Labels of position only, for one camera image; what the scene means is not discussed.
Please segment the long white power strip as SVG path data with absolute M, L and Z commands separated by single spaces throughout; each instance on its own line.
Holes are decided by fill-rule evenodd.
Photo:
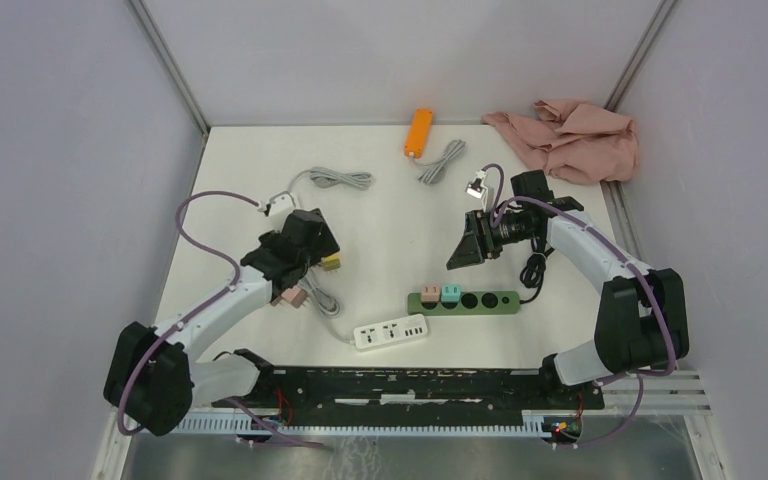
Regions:
M 355 328 L 353 345 L 359 351 L 368 351 L 416 341 L 429 334 L 426 317 L 414 314 Z

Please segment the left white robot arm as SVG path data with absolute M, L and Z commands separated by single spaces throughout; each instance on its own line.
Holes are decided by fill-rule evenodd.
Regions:
M 256 364 L 232 354 L 203 362 L 201 355 L 246 316 L 297 286 L 308 270 L 337 253 L 339 245 L 318 209 L 296 209 L 278 231 L 259 238 L 228 283 L 185 314 L 154 326 L 133 322 L 119 334 L 104 398 L 117 409 L 119 432 L 170 433 L 195 406 L 240 397 L 267 404 L 274 379 Z

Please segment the yellow plug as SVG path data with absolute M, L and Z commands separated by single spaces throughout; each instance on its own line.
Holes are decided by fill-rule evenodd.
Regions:
M 326 256 L 320 262 L 323 271 L 334 271 L 341 267 L 341 259 L 338 253 Z

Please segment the dark green power strip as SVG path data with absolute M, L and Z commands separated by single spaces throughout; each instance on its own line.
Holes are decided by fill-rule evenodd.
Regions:
M 457 302 L 423 302 L 420 293 L 410 293 L 406 298 L 409 315 L 429 317 L 514 315 L 520 306 L 521 298 L 515 291 L 466 292 Z

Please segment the orange power strip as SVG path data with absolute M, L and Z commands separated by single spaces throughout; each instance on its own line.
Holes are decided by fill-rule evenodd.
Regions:
M 420 108 L 414 112 L 403 146 L 403 154 L 406 157 L 419 159 L 423 156 L 432 124 L 431 109 Z

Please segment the pink plug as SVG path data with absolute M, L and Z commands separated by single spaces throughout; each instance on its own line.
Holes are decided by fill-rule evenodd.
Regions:
M 438 303 L 441 299 L 440 284 L 426 284 L 420 290 L 420 301 L 422 303 Z
M 309 294 L 304 288 L 299 286 L 294 286 L 284 290 L 275 299 L 273 299 L 270 302 L 270 304 L 273 306 L 277 306 L 281 303 L 286 303 L 294 309 L 299 309 L 305 304 L 305 302 L 308 299 L 308 296 Z

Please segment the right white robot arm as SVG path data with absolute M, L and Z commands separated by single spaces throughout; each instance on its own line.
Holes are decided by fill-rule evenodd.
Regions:
M 541 171 L 511 178 L 504 200 L 486 184 L 486 167 L 467 184 L 483 206 L 466 213 L 464 231 L 447 260 L 449 270 L 500 257 L 504 246 L 531 241 L 560 253 L 600 297 L 593 336 L 544 358 L 537 382 L 540 400 L 562 408 L 578 386 L 611 383 L 626 374 L 665 377 L 689 352 L 683 280 L 673 269 L 655 269 L 608 238 L 570 196 L 557 198 Z

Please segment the teal plug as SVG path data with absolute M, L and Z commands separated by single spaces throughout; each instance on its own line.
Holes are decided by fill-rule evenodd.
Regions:
M 458 303 L 462 296 L 462 289 L 456 284 L 443 284 L 440 291 L 442 303 Z

